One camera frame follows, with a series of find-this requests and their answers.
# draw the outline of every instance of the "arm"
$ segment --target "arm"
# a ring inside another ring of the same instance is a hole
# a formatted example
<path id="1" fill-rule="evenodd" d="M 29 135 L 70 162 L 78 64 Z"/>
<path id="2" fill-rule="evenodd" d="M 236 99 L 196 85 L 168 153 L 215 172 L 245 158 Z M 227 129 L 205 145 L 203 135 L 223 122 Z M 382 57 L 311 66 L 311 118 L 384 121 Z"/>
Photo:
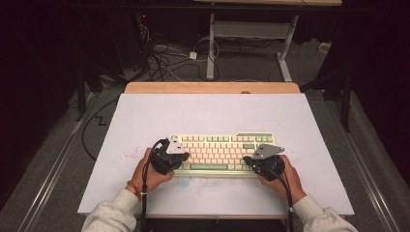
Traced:
<path id="1" fill-rule="evenodd" d="M 332 208 L 322 208 L 311 195 L 302 189 L 302 183 L 295 167 L 290 164 L 287 156 L 280 156 L 285 164 L 284 172 L 292 193 L 293 209 L 304 224 L 304 231 L 357 231 L 349 222 L 341 218 Z M 275 190 L 280 196 L 287 199 L 284 186 L 279 180 L 267 181 L 258 176 L 262 185 Z"/>
<path id="2" fill-rule="evenodd" d="M 135 209 L 140 201 L 142 187 L 142 169 L 147 162 L 151 149 L 147 149 L 144 158 L 139 162 L 132 179 L 111 201 L 103 201 L 85 219 L 82 231 L 133 231 L 136 225 Z M 163 182 L 171 180 L 174 173 L 162 175 L 149 166 L 147 191 L 154 190 Z"/>

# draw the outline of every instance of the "desk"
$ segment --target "desk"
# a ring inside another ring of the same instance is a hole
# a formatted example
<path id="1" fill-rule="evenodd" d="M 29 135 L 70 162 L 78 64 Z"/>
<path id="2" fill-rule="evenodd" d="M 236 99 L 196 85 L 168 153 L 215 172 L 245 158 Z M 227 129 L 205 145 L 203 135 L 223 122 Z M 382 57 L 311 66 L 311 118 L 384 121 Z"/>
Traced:
<path id="1" fill-rule="evenodd" d="M 293 6 L 340 6 L 341 0 L 197 0 L 210 2 L 213 5 L 219 3 L 234 4 L 263 4 L 263 5 L 293 5 Z M 266 23 L 266 22 L 243 22 L 243 21 L 216 21 L 215 14 L 211 14 L 209 32 L 209 55 L 207 63 L 208 80 L 214 79 L 215 37 L 242 37 L 261 39 L 284 39 L 282 52 L 277 53 L 278 65 L 283 80 L 292 81 L 286 65 L 286 54 L 298 22 L 298 15 L 293 15 L 290 23 Z"/>
<path id="2" fill-rule="evenodd" d="M 244 90 L 253 94 L 238 94 Z M 295 84 L 196 82 L 129 84 L 78 212 L 88 214 L 112 199 L 145 149 L 171 133 L 263 130 L 273 132 L 286 149 L 306 192 L 341 215 L 354 214 L 308 101 Z M 256 178 L 174 177 L 150 192 L 148 201 L 148 218 L 287 217 L 286 202 Z"/>

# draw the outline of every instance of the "white board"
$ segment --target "white board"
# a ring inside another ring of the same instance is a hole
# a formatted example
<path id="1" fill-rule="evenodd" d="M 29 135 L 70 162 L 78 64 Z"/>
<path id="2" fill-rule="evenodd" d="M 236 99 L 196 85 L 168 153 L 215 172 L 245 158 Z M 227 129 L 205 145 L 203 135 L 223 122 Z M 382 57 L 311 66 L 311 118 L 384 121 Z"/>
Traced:
<path id="1" fill-rule="evenodd" d="M 304 190 L 323 207 L 354 214 L 304 94 L 124 94 L 80 203 L 111 200 L 147 147 L 174 133 L 275 135 Z M 151 218 L 285 218 L 285 201 L 254 178 L 174 177 L 148 195 Z"/>

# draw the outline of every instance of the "keyboard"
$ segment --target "keyboard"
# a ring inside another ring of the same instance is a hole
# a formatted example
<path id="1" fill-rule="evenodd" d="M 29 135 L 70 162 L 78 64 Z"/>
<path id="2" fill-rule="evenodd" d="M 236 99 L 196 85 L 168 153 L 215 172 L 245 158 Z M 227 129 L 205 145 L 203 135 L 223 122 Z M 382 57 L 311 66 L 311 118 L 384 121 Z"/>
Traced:
<path id="1" fill-rule="evenodd" d="M 260 144 L 276 145 L 270 132 L 237 134 L 172 134 L 190 153 L 179 169 L 179 176 L 254 177 L 256 174 L 243 160 L 251 157 Z"/>

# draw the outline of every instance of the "person's right hand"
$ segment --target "person's right hand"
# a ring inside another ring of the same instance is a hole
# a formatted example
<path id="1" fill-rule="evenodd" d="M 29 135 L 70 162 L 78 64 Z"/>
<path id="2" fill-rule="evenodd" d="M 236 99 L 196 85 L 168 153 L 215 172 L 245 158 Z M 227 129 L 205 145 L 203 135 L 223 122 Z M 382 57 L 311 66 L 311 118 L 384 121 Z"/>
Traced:
<path id="1" fill-rule="evenodd" d="M 296 203 L 307 194 L 302 189 L 301 179 L 299 178 L 298 172 L 296 171 L 295 167 L 290 164 L 289 159 L 285 155 L 280 155 L 281 159 L 284 162 L 284 173 L 286 173 L 287 180 L 289 182 L 289 188 L 292 193 L 292 203 Z M 282 173 L 280 175 L 281 179 L 286 183 L 286 177 Z M 258 175 L 257 176 L 260 183 L 268 188 L 273 189 L 276 191 L 280 196 L 287 199 L 286 189 L 284 188 L 283 184 L 280 180 L 276 179 L 272 182 L 269 182 L 264 177 Z"/>

